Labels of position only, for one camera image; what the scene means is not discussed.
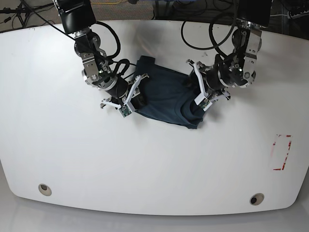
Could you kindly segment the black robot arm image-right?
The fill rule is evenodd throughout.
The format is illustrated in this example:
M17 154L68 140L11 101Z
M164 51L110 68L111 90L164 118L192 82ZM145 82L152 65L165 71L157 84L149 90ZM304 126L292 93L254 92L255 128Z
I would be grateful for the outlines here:
M257 54L262 45L261 29L269 26L272 1L235 0L233 5L233 13L221 13L209 24L212 46L205 50L216 50L214 64L206 66L187 60L193 68L190 75L197 79L200 88L195 104L204 111L222 97L229 100L227 88L246 88L256 78ZM226 16L232 17L233 23L226 37L217 43L213 35L214 23Z

